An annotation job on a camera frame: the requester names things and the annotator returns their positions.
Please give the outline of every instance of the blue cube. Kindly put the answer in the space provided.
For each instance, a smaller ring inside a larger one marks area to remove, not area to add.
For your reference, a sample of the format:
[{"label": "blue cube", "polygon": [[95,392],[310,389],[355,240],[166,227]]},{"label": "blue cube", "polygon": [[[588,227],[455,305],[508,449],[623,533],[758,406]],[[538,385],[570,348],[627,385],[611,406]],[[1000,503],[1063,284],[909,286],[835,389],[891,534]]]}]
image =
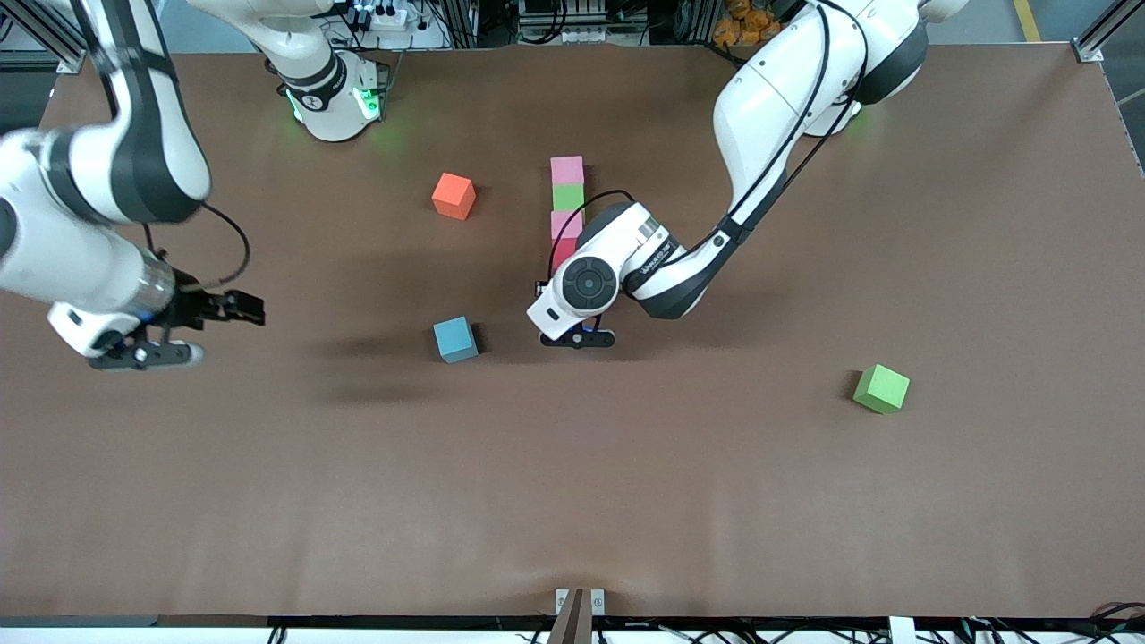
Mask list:
[{"label": "blue cube", "polygon": [[477,341],[464,315],[434,324],[433,335],[437,338],[437,353],[450,364],[477,354]]}]

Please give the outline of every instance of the floor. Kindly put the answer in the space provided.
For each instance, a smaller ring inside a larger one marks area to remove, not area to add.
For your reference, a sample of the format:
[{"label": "floor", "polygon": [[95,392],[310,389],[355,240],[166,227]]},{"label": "floor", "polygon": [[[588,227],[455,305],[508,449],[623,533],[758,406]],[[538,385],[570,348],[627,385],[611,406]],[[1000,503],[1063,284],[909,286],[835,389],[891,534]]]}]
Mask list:
[{"label": "floor", "polygon": [[[253,52],[240,33],[191,8],[187,0],[155,0],[167,45],[176,53]],[[1068,40],[1085,29],[1112,0],[971,0],[953,19],[930,25],[931,42],[981,45],[1024,40]],[[0,40],[0,50],[34,47],[17,29]],[[1104,47],[1105,71],[1120,102],[1126,129],[1145,149],[1145,10],[1138,11]],[[35,125],[50,88],[47,74],[0,73],[5,96],[0,133]]]}]

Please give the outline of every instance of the metal frame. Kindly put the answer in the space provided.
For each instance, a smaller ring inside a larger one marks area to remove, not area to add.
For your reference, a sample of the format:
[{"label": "metal frame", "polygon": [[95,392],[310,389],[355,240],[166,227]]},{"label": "metal frame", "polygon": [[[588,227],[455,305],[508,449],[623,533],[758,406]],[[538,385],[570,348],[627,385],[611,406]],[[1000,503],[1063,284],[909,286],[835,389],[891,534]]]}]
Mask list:
[{"label": "metal frame", "polygon": [[1077,62],[1099,63],[1105,60],[1101,46],[1132,16],[1137,9],[1145,6],[1145,0],[1116,0],[1093,24],[1073,39],[1074,54]]},{"label": "metal frame", "polygon": [[477,46],[473,33],[473,21],[469,19],[468,0],[444,0],[441,3],[445,28],[450,31],[450,41],[455,49],[472,49]]},{"label": "metal frame", "polygon": [[0,9],[58,61],[58,73],[79,73],[86,46],[79,28],[66,16],[33,0],[0,0]]},{"label": "metal frame", "polygon": [[548,634],[553,644],[592,644],[592,590],[570,590]]}]

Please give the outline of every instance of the green led light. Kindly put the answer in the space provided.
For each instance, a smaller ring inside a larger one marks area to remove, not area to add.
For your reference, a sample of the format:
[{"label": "green led light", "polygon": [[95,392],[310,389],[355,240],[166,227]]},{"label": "green led light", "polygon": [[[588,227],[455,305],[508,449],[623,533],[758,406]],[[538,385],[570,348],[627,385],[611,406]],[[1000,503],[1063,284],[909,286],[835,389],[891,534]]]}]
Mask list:
[{"label": "green led light", "polygon": [[298,102],[294,101],[294,96],[291,96],[290,91],[286,92],[286,99],[290,100],[290,105],[294,109],[294,120],[302,123],[302,115],[298,111]]},{"label": "green led light", "polygon": [[362,89],[354,89],[354,99],[357,100],[358,107],[362,108],[362,116],[366,120],[373,120],[381,116],[381,110],[378,108],[378,97],[372,91],[363,92]]}]

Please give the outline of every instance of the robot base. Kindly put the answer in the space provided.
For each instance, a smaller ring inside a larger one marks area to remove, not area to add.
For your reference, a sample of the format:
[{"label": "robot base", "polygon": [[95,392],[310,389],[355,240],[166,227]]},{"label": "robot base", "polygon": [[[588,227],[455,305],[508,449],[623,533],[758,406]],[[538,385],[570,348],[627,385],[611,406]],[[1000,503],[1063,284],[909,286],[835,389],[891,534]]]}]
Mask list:
[{"label": "robot base", "polygon": [[302,97],[302,104],[291,97],[294,118],[322,141],[353,139],[368,125],[380,120],[386,107],[389,65],[368,61],[352,52],[339,52],[338,56],[346,63],[348,79],[324,109],[311,111],[306,105],[307,97]]}]

